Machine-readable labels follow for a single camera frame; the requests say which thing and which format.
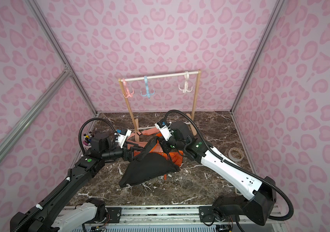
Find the hanger hook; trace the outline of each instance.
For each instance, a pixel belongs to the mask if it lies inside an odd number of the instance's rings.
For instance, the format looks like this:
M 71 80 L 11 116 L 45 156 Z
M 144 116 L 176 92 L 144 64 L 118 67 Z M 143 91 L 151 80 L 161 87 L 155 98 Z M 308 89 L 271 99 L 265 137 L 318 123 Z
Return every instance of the hanger hook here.
M 184 75 L 184 78 L 185 78 L 186 80 L 184 81 L 184 88 L 181 89 L 181 86 L 178 85 L 179 90 L 181 90 L 184 94 L 185 94 L 186 92 L 190 92 L 190 91 L 192 91 L 192 89 L 193 89 L 193 87 L 191 87 L 191 90 L 188 89 L 188 80 L 190 79 L 190 74 L 189 74 L 188 71 L 186 71 L 185 73 L 186 73 L 186 74 Z
M 144 76 L 144 83 L 146 84 L 146 94 L 143 95 L 142 94 L 142 91 L 140 91 L 140 94 L 142 96 L 147 96 L 148 98 L 150 98 L 151 95 L 154 95 L 155 94 L 155 89 L 153 89 L 153 93 L 149 93 L 149 88 L 148 88 L 148 81 L 147 81 L 147 76 Z
M 125 78 L 122 79 L 122 84 L 124 84 L 125 93 L 126 93 L 126 96 L 125 96 L 125 94 L 123 94 L 124 97 L 125 98 L 128 98 L 128 97 L 131 97 L 132 98 L 133 97 L 133 94 L 134 94 L 134 89 L 133 89 L 133 92 L 130 93 L 129 88 L 126 85 Z

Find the black bag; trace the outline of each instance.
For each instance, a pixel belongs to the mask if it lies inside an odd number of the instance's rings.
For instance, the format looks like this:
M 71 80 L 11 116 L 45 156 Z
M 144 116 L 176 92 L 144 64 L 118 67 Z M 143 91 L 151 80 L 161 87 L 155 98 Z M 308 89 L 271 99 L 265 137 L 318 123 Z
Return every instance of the black bag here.
M 134 186 L 155 177 L 180 170 L 171 159 L 167 160 L 158 153 L 149 152 L 156 146 L 158 138 L 155 136 L 150 139 L 144 146 L 144 151 L 136 155 L 133 161 L 130 162 L 119 182 L 121 188 L 126 187 L 127 184 Z

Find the black strap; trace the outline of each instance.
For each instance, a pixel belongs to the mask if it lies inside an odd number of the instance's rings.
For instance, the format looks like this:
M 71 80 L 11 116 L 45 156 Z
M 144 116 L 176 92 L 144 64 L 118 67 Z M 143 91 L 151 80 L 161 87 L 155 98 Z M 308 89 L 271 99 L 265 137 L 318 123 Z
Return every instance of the black strap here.
M 143 147 L 139 146 L 138 143 L 130 142 L 130 141 L 128 141 L 128 140 L 126 140 L 125 142 L 126 142 L 127 144 L 134 145 L 135 147 L 143 148 Z
M 158 136 L 151 138 L 147 144 L 144 146 L 144 150 L 141 151 L 138 155 L 134 157 L 134 159 L 141 161 L 143 158 L 154 148 L 157 144 Z

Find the black cable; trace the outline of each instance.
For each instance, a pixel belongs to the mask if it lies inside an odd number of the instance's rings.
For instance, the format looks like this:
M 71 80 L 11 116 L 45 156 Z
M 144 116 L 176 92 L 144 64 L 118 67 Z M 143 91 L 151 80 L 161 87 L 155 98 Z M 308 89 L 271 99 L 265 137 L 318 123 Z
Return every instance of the black cable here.
M 177 152 L 178 152 L 178 154 L 179 154 L 180 156 L 182 156 L 182 157 L 187 157 L 186 155 L 182 155 L 182 154 L 179 152 L 178 149 L 177 149 Z
M 242 227 L 241 227 L 239 221 L 237 220 L 238 215 L 235 215 L 235 218 L 236 218 L 236 225 L 237 225 L 237 227 L 241 230 L 241 232 L 245 232 L 245 230 L 242 229 Z
M 185 113 L 183 113 L 182 111 L 179 111 L 179 110 L 176 110 L 176 109 L 172 109 L 172 110 L 169 110 L 169 111 L 165 114 L 165 116 L 164 116 L 164 121 L 165 121 L 165 123 L 166 123 L 166 125 L 167 125 L 168 127 L 169 127 L 169 123 L 167 122 L 167 117 L 168 117 L 168 115 L 171 114 L 171 113 L 177 113 L 177 114 L 180 114 L 180 115 L 182 115 L 183 117 L 185 117 L 185 118 L 186 118 L 186 119 L 187 119 L 187 120 L 193 125 L 193 127 L 196 129 L 196 131 L 197 131 L 199 137 L 201 138 L 201 140 L 202 140 L 202 142 L 204 143 L 204 145 L 208 148 L 208 150 L 209 150 L 209 151 L 210 151 L 215 157 L 217 157 L 217 158 L 220 159 L 220 160 L 223 160 L 223 157 L 220 156 L 220 155 L 218 155 L 217 153 L 215 153 L 215 151 L 213 151 L 213 150 L 211 149 L 211 147 L 206 143 L 206 140 L 204 139 L 203 135 L 201 134 L 199 128 L 198 128 L 197 125 L 194 123 L 194 121 L 193 121 L 191 118 L 189 118 L 189 117 L 188 117 Z M 228 165 L 230 165 L 230 166 L 232 166 L 232 167 L 234 167 L 235 169 L 238 169 L 238 170 L 242 171 L 243 173 L 246 173 L 246 174 L 248 174 L 248 175 L 250 175 L 250 176 L 252 176 L 252 177 L 254 177 L 254 178 L 260 180 L 262 183 L 264 183 L 265 185 L 268 185 L 270 188 L 272 188 L 274 191 L 276 191 L 278 194 L 280 194 L 280 195 L 283 197 L 283 199 L 286 201 L 286 203 L 288 204 L 288 207 L 289 207 L 289 211 L 288 211 L 288 213 L 287 213 L 285 216 L 281 216 L 281 217 L 269 216 L 269 217 L 268 217 L 269 219 L 277 220 L 277 221 L 284 221 L 284 220 L 288 220 L 289 218 L 291 218 L 291 217 L 293 216 L 293 214 L 294 214 L 294 207 L 293 207 L 293 204 L 291 203 L 291 201 L 290 201 L 290 199 L 287 197 L 287 195 L 286 195 L 281 189 L 279 189 L 278 187 L 276 187 L 276 185 L 274 185 L 274 184 L 268 182 L 267 180 L 261 178 L 260 176 L 258 176 L 258 175 L 256 175 L 256 174 L 253 174 L 253 173 L 251 173 L 251 172 L 249 172 L 249 171 L 246 171 L 245 169 L 241 168 L 241 167 L 238 166 L 238 165 L 235 165 L 235 164 L 233 164 L 233 163 L 231 163 L 231 162 L 228 162 L 227 160 L 223 160 L 223 162 L 226 163 L 226 164 L 228 164 Z
M 83 231 L 86 232 L 85 223 L 83 223 L 82 226 L 83 226 Z
M 76 209 L 79 205 L 83 205 L 83 204 L 77 204 L 77 205 L 75 205 L 75 209 Z
M 68 169 L 67 170 L 67 177 L 71 178 L 72 176 L 72 170 Z M 51 194 L 51 196 L 49 196 L 45 201 L 41 202 L 40 206 L 42 208 L 44 208 L 49 202 L 51 202 L 51 200 L 53 200 L 69 183 L 69 180 L 65 180 L 63 182 L 63 184 L 56 190 L 53 192 L 53 194 Z M 40 212 L 41 209 L 40 208 L 36 208 L 34 211 L 30 212 L 18 225 L 17 227 L 13 230 L 13 232 L 19 232 L 22 227 L 29 221 L 31 220 L 31 218 L 33 218 L 38 212 Z
M 206 224 L 205 222 L 204 222 L 204 218 L 206 217 L 206 216 L 212 216 L 213 217 L 213 221 L 210 223 L 210 224 Z M 201 221 L 204 223 L 204 225 L 206 225 L 206 226 L 212 226 L 213 224 L 214 224 L 214 222 L 215 222 L 215 217 L 214 217 L 214 215 L 212 215 L 212 214 L 207 214 L 207 215 L 204 215 L 202 218 L 201 218 Z
M 83 146 L 83 142 L 81 141 L 81 134 L 83 133 L 84 127 L 88 123 L 90 123 L 92 121 L 95 121 L 95 120 L 100 120 L 100 121 L 103 121 L 103 122 L 107 123 L 111 127 L 111 129 L 113 130 L 113 133 L 116 134 L 116 130 L 112 126 L 110 121 L 108 121 L 104 118 L 90 118 L 88 121 L 84 122 L 84 124 L 81 126 L 80 131 L 79 131 L 79 145 L 80 145 L 81 151 L 83 152 L 84 155 L 85 155 L 85 149 L 84 149 L 84 146 Z M 117 139 L 117 134 L 114 136 L 114 138 L 112 140 L 112 149 L 114 149 L 117 146 L 116 139 Z

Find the white rod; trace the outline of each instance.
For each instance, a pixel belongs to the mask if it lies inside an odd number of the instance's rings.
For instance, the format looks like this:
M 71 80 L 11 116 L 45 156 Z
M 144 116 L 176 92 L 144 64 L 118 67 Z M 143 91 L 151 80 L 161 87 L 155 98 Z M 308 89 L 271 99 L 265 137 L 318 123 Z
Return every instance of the white rod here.
M 188 72 L 188 74 L 190 74 L 190 75 L 198 74 L 198 71 Z M 186 75 L 185 72 L 180 72 L 180 73 L 173 73 L 173 74 L 163 74 L 163 75 L 149 76 L 149 77 L 147 77 L 147 79 L 156 79 L 156 78 L 162 78 L 162 77 L 178 77 L 178 76 L 184 76 L 184 75 Z M 135 77 L 135 78 L 125 79 L 126 82 L 128 82 L 128 81 L 140 81 L 140 80 L 144 80 L 144 77 Z
M 138 130 L 146 130 L 146 129 L 151 129 L 151 128 L 154 128 L 154 127 L 140 127 L 138 128 Z

